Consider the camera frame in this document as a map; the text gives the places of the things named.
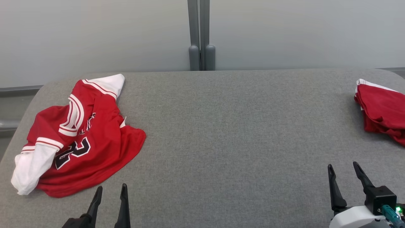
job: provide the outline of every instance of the white trim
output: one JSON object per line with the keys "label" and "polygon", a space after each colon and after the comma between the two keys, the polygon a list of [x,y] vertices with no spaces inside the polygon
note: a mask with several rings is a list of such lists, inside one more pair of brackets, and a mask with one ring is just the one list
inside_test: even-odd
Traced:
{"label": "white trim", "polygon": [[76,143],[76,150],[80,150],[80,149],[83,149],[83,148],[84,148],[84,145],[83,145],[83,141],[84,141],[84,140],[86,140],[86,141],[87,141],[87,145],[89,145],[89,148],[87,149],[87,151],[86,151],[85,153],[82,153],[81,155],[75,155],[75,154],[73,154],[73,153],[71,153],[71,155],[73,155],[73,156],[75,156],[75,157],[81,157],[81,156],[83,156],[83,155],[85,155],[85,154],[88,154],[88,152],[90,151],[90,149],[92,148],[92,146],[90,145],[90,142],[89,142],[89,140],[87,139],[87,136],[84,137],[84,138],[81,140],[81,142],[80,142],[81,147],[79,147],[79,144]]}
{"label": "white trim", "polygon": [[62,143],[60,143],[60,142],[58,142],[58,141],[55,141],[55,140],[53,140],[53,139],[44,138],[44,137],[38,137],[38,138],[36,139],[36,144],[42,144],[42,145],[48,145],[48,144],[50,144],[50,145],[54,145],[54,146],[58,147],[59,150],[63,148],[63,144],[62,144]]}
{"label": "white trim", "polygon": [[84,109],[83,109],[83,105],[81,104],[80,100],[74,96],[73,94],[70,95],[70,97],[73,99],[73,101],[75,101],[78,105],[79,108],[79,113],[76,117],[76,128],[79,129],[81,127],[81,124],[83,123],[83,119],[84,119]]}
{"label": "white trim", "polygon": [[61,127],[68,125],[68,124],[72,121],[72,106],[73,106],[72,101],[69,101],[68,117],[67,117],[66,122],[64,122],[64,123],[62,123],[62,124],[60,125]]}
{"label": "white trim", "polygon": [[[67,150],[71,150],[71,149],[72,149],[72,146],[68,146]],[[70,155],[71,155],[72,153],[73,153],[73,150],[72,150],[72,152],[70,152],[70,153],[68,153],[68,154],[65,154],[65,155],[59,157],[59,159],[62,159],[62,158],[64,158],[64,157],[68,156],[68,159],[67,159],[62,165],[60,165],[59,167],[56,165],[56,161],[55,161],[55,168],[56,168],[56,170],[59,170],[60,168],[62,168],[62,166],[64,166],[66,163],[68,163],[68,162],[70,161]]]}
{"label": "white trim", "polygon": [[121,123],[121,125],[119,126],[120,128],[123,128],[123,127],[125,127],[125,120],[126,120],[126,117],[124,118],[124,121]]}
{"label": "white trim", "polygon": [[121,93],[122,86],[124,85],[125,77],[122,74],[116,74],[108,77],[101,77],[96,79],[84,79],[82,82],[90,85],[100,91],[102,94],[108,94],[114,97],[115,100]]}
{"label": "white trim", "polygon": [[59,147],[57,147],[57,146],[55,146],[55,145],[48,144],[48,143],[36,142],[35,145],[47,146],[47,147],[50,147],[50,148],[56,150],[56,152],[60,151],[60,148],[59,148]]}
{"label": "white trim", "polygon": [[377,84],[368,82],[368,81],[366,81],[366,80],[364,80],[364,79],[359,79],[359,80],[357,80],[357,85],[359,86],[359,85],[361,85],[361,84],[368,85],[368,86],[374,86],[374,87],[386,89],[386,90],[389,90],[389,91],[398,92],[398,91],[395,91],[395,90],[393,90],[393,89],[390,89],[390,88],[387,88],[387,87],[384,87],[384,86],[381,86],[381,85],[377,85]]}
{"label": "white trim", "polygon": [[108,94],[112,97],[114,97],[115,100],[117,100],[117,95],[114,92],[111,92],[107,90],[105,87],[91,81],[86,81],[86,79],[83,79],[82,82],[87,85],[91,85],[92,87],[96,88],[98,91],[100,91],[102,94]]}
{"label": "white trim", "polygon": [[67,131],[67,130],[64,130],[62,128],[59,128],[59,133],[64,134],[66,136],[72,136],[72,137],[77,136],[77,131],[74,131],[74,132],[73,131]]}
{"label": "white trim", "polygon": [[24,146],[21,153],[29,153],[35,150],[35,146]]}
{"label": "white trim", "polygon": [[68,116],[68,124],[59,125],[59,132],[66,136],[77,136],[77,130],[81,127],[84,119],[84,108],[80,100],[73,94],[69,96],[72,112]]}

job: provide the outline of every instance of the white sleeve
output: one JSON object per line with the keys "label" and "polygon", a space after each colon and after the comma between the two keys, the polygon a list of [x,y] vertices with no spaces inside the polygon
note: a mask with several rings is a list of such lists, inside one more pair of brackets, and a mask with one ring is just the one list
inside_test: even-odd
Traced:
{"label": "white sleeve", "polygon": [[53,146],[37,144],[34,151],[22,152],[15,157],[11,183],[19,195],[28,195],[34,190],[39,178],[51,167],[58,150]]}
{"label": "white sleeve", "polygon": [[366,80],[364,80],[364,79],[359,79],[359,80],[357,80],[356,84],[357,84],[357,85],[356,85],[356,89],[355,89],[355,91],[354,91],[355,93],[357,93],[357,86],[359,86],[359,85],[361,85],[361,84],[368,85],[368,86],[374,86],[374,87],[386,89],[386,90],[389,90],[389,91],[398,92],[398,91],[395,91],[395,90],[393,90],[393,89],[387,88],[387,87],[385,87],[385,86],[381,86],[381,85],[377,85],[377,84],[368,82],[368,81],[366,81]]}
{"label": "white sleeve", "polygon": [[116,74],[108,77],[96,79],[83,79],[82,82],[98,89],[103,94],[109,94],[117,99],[121,93],[125,78],[122,74]]}

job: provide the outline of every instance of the red fabric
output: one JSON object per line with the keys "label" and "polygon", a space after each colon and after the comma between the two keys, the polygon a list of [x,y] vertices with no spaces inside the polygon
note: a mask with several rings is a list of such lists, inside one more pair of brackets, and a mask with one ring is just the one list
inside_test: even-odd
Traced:
{"label": "red fabric", "polygon": [[405,146],[405,95],[360,84],[354,100],[364,109],[364,130],[388,134]]}
{"label": "red fabric", "polygon": [[[131,126],[120,128],[124,121],[119,114],[115,99],[109,95],[96,98],[93,112],[95,117],[86,122],[84,134],[78,135],[75,142],[80,148],[87,137],[90,150],[70,160],[57,169],[56,161],[44,173],[37,185],[49,196],[65,197],[105,181],[130,162],[141,150],[146,135],[143,130]],[[55,157],[66,151],[64,148]]]}
{"label": "red fabric", "polygon": [[[124,118],[119,114],[114,97],[94,86],[78,81],[69,99],[70,106],[52,106],[37,114],[26,144],[35,146],[40,142],[38,138],[45,138],[48,142],[43,143],[54,142],[52,146],[60,149],[51,168],[36,186],[56,198],[102,183],[139,153],[146,138],[141,129],[120,128]],[[77,112],[77,118],[71,112],[73,104],[83,107]],[[26,148],[23,153],[30,153],[32,149]]]}

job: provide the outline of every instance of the jersey number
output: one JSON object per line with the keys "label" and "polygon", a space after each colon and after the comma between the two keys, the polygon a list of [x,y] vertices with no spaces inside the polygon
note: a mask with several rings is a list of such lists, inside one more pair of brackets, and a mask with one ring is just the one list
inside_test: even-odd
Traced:
{"label": "jersey number", "polygon": [[81,140],[81,147],[78,147],[77,142],[74,141],[67,150],[55,156],[56,169],[60,169],[64,164],[70,161],[70,156],[80,157],[87,154],[90,150],[90,143],[87,137]]}

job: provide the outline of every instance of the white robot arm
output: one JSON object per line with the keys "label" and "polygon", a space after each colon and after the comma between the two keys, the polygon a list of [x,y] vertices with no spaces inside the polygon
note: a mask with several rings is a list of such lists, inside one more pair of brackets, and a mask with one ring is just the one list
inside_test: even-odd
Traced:
{"label": "white robot arm", "polygon": [[362,206],[347,207],[332,165],[328,165],[330,202],[334,217],[329,228],[405,228],[403,204],[396,203],[396,195],[386,186],[375,187],[357,162],[353,162],[357,178],[361,180],[366,201]]}

